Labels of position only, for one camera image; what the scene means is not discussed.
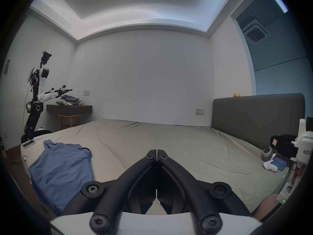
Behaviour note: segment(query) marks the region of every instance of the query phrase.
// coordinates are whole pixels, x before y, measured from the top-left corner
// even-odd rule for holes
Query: power outlet
[[[204,109],[196,109],[196,115],[204,115]]]

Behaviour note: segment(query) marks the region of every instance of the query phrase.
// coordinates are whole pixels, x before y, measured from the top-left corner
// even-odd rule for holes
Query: ceiling air conditioner
[[[269,37],[269,33],[263,25],[256,19],[253,19],[247,26],[242,29],[247,42],[257,45]]]

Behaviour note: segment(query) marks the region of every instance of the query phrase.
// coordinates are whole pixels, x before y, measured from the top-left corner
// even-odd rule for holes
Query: upholstered headboard
[[[303,94],[219,98],[213,101],[211,126],[264,149],[273,135],[298,135],[304,113]]]

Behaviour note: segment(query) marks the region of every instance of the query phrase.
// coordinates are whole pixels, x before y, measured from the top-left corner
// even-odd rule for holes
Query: ceiling
[[[136,25],[168,25],[207,32],[227,1],[34,0],[30,9],[80,40]]]

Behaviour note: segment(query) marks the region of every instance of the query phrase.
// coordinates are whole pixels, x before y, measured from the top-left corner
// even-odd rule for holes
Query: white sock
[[[271,164],[271,161],[264,162],[263,166],[266,170],[271,170],[273,172],[278,170],[277,166]]]

